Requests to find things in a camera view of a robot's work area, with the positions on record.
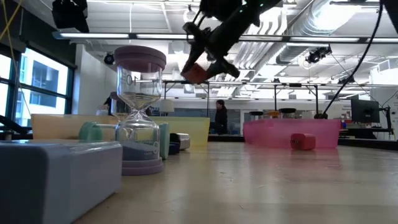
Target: wooden table surface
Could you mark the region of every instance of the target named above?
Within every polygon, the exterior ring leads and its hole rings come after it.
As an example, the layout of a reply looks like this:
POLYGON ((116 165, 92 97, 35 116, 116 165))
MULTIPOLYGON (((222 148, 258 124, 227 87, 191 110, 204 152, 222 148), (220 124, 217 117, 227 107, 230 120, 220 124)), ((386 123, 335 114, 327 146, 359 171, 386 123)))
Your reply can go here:
POLYGON ((165 161, 76 224, 398 223, 398 154, 209 143, 165 161))

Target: camera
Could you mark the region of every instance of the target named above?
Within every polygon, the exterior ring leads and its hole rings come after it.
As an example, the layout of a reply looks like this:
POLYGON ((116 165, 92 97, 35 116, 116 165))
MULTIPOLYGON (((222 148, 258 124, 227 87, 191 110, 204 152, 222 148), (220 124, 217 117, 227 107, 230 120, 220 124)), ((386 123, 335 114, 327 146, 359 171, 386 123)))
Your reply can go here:
POLYGON ((107 53, 105 58, 104 58, 104 63, 107 65, 113 65, 114 64, 114 57, 113 53, 107 53))

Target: yellow cable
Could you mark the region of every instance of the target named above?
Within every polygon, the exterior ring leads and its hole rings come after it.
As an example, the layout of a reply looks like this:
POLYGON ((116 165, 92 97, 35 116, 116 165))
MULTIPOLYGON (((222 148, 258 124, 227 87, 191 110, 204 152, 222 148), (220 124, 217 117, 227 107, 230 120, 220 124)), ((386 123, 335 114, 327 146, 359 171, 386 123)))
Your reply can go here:
MULTIPOLYGON (((0 34, 0 41, 1 41, 2 37, 4 36, 4 34, 6 33, 6 31, 9 30, 9 27, 10 27, 12 21, 14 20, 15 16, 17 15, 18 9, 21 7, 21 4, 22 4, 23 1, 24 1, 24 0, 19 0, 19 3, 18 3, 18 5, 17 5, 17 7, 16 7, 14 13, 13 13, 12 16, 10 17, 10 20, 9 20, 8 22, 6 22, 6 27, 4 28, 4 30, 3 30, 3 31, 1 32, 1 34, 0 34)), ((2 0, 2 4, 5 5, 5 4, 6 4, 6 1, 5 1, 5 0, 2 0)))
MULTIPOLYGON (((3 12, 4 12, 4 19, 6 20, 6 24, 8 25, 9 23, 8 23, 8 18, 7 18, 6 0, 2 0, 2 9, 3 9, 3 12)), ((9 42, 10 50, 11 50, 11 57, 12 57, 12 61, 13 61, 12 64, 13 64, 13 66, 14 66, 14 70, 15 70, 15 73, 16 73, 17 88, 20 88, 20 89, 21 89, 22 98, 24 99, 24 102, 25 102, 27 111, 28 111, 28 113, 29 113, 29 116, 32 117, 32 114, 30 113, 29 105, 27 104, 26 99, 25 99, 24 91, 23 91, 23 89, 22 89, 22 87, 21 87, 21 83, 19 82, 19 70, 18 70, 18 68, 17 68, 17 63, 16 63, 15 55, 14 55, 14 49, 12 48, 12 41, 11 41, 10 30, 9 30, 8 26, 6 26, 6 30, 5 30, 5 31, 7 32, 8 42, 9 42)))

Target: red cube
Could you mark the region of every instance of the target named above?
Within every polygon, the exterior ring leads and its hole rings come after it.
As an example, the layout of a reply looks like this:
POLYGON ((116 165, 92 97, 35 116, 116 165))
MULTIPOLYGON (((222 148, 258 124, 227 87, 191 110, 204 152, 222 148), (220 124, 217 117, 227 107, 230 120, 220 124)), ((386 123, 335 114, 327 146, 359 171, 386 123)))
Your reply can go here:
POLYGON ((290 137, 290 145, 296 150, 312 150, 317 144, 312 134, 295 133, 290 137))

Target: pink tub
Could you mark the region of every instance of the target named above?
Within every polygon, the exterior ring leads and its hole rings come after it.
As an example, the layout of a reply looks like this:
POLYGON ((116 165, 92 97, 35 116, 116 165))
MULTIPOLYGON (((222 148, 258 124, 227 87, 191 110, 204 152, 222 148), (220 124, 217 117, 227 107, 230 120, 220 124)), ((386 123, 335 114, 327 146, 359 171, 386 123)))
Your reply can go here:
POLYGON ((290 148, 293 133, 308 133, 317 139, 317 148, 335 148, 340 125, 337 119, 261 119, 245 122, 243 135, 248 144, 290 148))

